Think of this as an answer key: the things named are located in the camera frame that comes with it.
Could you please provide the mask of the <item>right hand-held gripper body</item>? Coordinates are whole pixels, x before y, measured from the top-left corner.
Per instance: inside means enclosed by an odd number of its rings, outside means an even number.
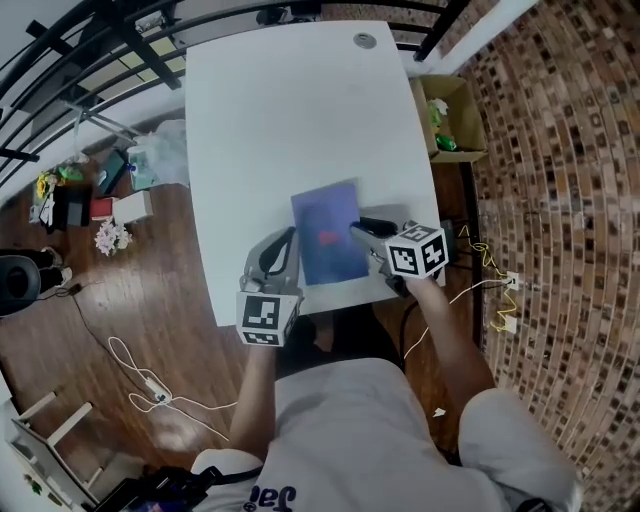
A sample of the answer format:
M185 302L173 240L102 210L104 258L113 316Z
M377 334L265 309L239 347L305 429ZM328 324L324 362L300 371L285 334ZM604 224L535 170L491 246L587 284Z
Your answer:
M407 297L407 279L436 279L449 263L448 246L442 227L414 223L384 241L388 270L386 284L400 297Z

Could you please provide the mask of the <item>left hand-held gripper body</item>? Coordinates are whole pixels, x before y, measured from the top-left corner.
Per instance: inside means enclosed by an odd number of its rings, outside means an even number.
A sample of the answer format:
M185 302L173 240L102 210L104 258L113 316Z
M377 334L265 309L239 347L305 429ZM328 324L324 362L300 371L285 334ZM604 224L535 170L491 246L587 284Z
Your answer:
M275 275L249 269L236 295L236 330L246 345L283 347L304 300L299 271Z

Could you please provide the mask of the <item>blue book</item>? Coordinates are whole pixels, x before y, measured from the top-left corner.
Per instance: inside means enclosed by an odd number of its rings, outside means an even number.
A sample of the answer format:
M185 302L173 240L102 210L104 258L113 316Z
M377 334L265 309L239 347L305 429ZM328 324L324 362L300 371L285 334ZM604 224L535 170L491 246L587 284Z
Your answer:
M369 275L367 256L350 231L360 220L354 183L339 182L294 195L291 205L308 286Z

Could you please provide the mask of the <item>person's right forearm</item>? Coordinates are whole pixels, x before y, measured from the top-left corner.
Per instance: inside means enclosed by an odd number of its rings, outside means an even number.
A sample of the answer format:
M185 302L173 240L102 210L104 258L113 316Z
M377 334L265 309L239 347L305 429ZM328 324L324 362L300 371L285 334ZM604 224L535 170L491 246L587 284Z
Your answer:
M446 389L461 412L476 395L495 387L489 366L472 338L461 330L449 300L434 280L409 278L406 286L419 304Z

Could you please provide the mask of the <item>person's left forearm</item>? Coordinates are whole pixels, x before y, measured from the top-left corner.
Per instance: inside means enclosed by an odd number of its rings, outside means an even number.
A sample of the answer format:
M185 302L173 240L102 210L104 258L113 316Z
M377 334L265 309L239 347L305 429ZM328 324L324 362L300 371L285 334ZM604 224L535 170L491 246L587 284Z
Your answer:
M233 449L262 461L275 437L275 375L276 349L251 347L229 432Z

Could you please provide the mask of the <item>person's dark trousers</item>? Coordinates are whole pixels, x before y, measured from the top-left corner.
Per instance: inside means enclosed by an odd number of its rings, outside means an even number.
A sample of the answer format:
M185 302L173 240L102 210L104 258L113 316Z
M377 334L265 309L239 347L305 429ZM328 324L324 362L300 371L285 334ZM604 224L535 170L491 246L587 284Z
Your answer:
M311 318L298 317L284 347L277 350L275 379L356 359L381 359L402 368L399 352L371 304L333 311L331 327L332 347L323 351L316 345L317 327Z

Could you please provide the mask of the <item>white power strip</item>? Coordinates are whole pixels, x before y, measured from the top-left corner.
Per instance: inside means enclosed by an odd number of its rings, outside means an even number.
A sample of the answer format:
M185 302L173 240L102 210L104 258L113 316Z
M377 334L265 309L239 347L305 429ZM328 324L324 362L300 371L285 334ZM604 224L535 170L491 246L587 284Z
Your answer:
M161 382L152 377L148 377L144 381L149 390L152 391L154 399L158 404L167 404L172 401L171 391Z

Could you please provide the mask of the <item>brown cardboard box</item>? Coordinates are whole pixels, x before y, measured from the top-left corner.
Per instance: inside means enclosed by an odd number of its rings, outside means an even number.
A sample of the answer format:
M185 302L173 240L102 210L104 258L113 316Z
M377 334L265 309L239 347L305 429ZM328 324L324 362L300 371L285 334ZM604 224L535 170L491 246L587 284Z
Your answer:
M483 123L470 85L462 78L424 75L409 81L432 163L474 163L487 154ZM427 101L448 104L440 126L431 123Z

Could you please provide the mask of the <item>white box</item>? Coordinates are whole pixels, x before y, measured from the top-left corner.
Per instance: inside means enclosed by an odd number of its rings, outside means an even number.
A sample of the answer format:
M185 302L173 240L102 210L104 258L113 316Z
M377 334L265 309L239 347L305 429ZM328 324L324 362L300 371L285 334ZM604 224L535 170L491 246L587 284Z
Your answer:
M138 191L113 204L113 218L117 224L128 224L154 214L149 191Z

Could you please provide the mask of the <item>white table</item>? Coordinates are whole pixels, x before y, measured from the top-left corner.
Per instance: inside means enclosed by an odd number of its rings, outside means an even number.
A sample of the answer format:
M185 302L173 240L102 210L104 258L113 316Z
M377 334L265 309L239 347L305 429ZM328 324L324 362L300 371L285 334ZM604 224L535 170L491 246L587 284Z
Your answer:
M377 46L353 42L366 32ZM190 192L216 323L236 322L250 249L294 222L291 197L351 181L361 208L403 204L440 223L409 79L383 22L276 26L191 47Z

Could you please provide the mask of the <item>clear plastic bag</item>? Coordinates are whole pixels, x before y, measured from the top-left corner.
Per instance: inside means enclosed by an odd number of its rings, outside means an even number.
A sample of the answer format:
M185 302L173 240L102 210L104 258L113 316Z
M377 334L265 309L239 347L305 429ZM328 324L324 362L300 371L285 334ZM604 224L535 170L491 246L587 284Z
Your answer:
M163 121L155 132L136 137L127 149L132 187L146 190L160 185L190 188L186 121Z

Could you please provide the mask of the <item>white pink flower pot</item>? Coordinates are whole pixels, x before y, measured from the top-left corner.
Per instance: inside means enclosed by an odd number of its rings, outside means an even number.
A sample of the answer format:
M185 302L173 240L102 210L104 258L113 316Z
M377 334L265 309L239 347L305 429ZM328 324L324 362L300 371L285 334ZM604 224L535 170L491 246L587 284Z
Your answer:
M133 237L126 227L113 219L105 220L94 238L96 248L105 256L113 256L116 252L126 249L132 240Z

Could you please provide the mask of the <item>red box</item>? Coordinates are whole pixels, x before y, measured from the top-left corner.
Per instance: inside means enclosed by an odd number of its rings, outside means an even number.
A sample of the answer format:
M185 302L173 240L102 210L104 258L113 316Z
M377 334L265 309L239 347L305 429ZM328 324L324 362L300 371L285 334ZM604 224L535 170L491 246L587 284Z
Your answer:
M90 201L89 215L92 221L104 221L113 216L114 204L118 201L114 197L96 198Z

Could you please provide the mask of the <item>dark green box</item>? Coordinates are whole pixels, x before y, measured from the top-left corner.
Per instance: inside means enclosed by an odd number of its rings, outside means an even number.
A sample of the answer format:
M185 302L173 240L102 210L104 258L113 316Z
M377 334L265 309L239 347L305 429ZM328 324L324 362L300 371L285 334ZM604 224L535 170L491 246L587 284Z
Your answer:
M125 154L113 149L102 164L97 177L97 189L102 196L109 195L127 170Z

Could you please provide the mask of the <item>person's white t-shirt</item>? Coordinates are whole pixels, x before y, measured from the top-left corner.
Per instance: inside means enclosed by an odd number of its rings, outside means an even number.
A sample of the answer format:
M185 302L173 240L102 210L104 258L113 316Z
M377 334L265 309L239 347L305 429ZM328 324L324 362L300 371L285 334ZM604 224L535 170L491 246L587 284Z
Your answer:
M456 466L388 361L305 370L279 380L275 397L264 459L229 448L196 458L195 472L251 478L210 488L194 512L516 512L532 500L580 510L576 469L509 391L483 391L465 406Z

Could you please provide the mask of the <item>black box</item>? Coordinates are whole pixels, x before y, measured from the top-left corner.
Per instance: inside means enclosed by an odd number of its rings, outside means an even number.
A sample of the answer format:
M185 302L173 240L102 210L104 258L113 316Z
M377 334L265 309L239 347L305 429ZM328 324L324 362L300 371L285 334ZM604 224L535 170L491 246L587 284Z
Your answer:
M69 226L88 226L91 199L92 188L88 185L56 187L53 191L53 217L49 230L65 231Z

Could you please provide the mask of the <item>grey metal stand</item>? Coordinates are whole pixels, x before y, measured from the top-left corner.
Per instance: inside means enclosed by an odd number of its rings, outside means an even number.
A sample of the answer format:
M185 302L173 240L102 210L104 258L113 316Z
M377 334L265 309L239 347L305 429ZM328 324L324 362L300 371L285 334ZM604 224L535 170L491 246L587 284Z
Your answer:
M76 120L73 123L73 137L75 143L78 142L80 125L83 122L88 122L131 145L137 145L137 138L144 136L143 132L116 122L90 109L83 108L68 101L64 101L63 104L77 113Z

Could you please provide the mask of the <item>black metal railing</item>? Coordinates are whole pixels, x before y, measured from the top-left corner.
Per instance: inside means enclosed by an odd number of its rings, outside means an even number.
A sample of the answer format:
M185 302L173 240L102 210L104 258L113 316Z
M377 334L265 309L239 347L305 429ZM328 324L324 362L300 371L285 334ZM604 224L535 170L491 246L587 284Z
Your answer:
M12 103L16 110L22 109L36 93L46 85L50 79L60 70L74 64L82 71L68 79L48 99L41 102L27 118L18 125L1 143L0 157L4 162L0 164L0 186L8 178L3 176L4 170L12 163L22 168L28 163L36 163L40 159L40 152L47 147L48 140L41 143L33 151L29 152L27 146L39 137L42 129L27 137L17 148L11 143L20 135L29 123L40 116L51 104L65 100L68 92L91 75L97 73L121 57L133 53L141 59L141 63L124 71L113 78L108 79L94 89L88 90L84 95L74 100L73 107L83 106L87 101L104 92L106 89L120 84L122 81L135 74L147 70L152 71L156 78L151 81L153 85L160 82L175 90L179 87L179 73L170 70L166 64L168 61L186 55L184 47L172 50L160 55L152 49L151 44L157 40L168 38L178 32L198 27L200 25L220 21L223 19L240 16L248 13L257 13L260 17L277 9L291 9L297 11L314 11L319 13L324 5L371 5L389 8L400 8L410 11L431 13L435 21L430 26L403 24L391 22L389 27L393 30L419 33L424 39L419 45L400 43L401 50L413 50L414 59L422 62L429 56L436 45L444 37L454 22L461 16L471 0L446 0L443 5L424 3L416 0L276 0L262 1L248 4L244 7L234 7L220 10L189 20L181 19L177 22L167 21L162 24L162 29L154 34L144 36L136 28L136 23L143 17L154 13L166 14L169 7L174 7L184 0L144 0L142 6L126 12L119 8L115 2L107 0L83 0L76 7L66 13L54 26L44 30L33 42L18 52L16 59L8 73L0 80L0 99L22 79L31 68L40 62L44 56L53 51L59 51L61 56L34 78L29 85L18 95Z

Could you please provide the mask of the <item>grey desk with white legs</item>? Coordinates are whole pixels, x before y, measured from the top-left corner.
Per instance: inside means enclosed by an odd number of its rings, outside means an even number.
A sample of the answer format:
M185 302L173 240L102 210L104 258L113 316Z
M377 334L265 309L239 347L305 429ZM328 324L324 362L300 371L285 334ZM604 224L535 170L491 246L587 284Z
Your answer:
M11 420L18 432L17 440L29 451L28 456L22 455L19 451L17 454L27 461L47 484L54 483L55 492L66 506L71 509L76 507L84 510L88 507L94 510L99 500L91 492L91 486L103 473L103 469L99 467L88 481L82 481L56 450L56 445L92 411L93 405L85 402L48 437L43 437L31 427L30 420L56 398L57 394L51 391Z

